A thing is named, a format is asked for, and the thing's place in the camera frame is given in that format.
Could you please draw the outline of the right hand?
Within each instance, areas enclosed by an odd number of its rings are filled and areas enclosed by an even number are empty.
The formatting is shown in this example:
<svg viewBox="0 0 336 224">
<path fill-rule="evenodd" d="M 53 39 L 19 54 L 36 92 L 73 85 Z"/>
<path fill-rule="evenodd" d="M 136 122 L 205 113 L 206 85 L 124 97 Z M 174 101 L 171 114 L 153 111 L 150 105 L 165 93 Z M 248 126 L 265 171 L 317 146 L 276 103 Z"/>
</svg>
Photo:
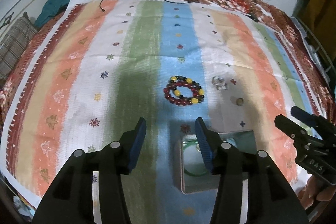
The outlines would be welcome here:
<svg viewBox="0 0 336 224">
<path fill-rule="evenodd" d="M 323 181 L 311 176 L 307 184 L 299 191 L 298 199 L 306 210 L 313 205 L 314 201 L 330 201 L 335 195 L 335 185 L 324 186 Z"/>
</svg>

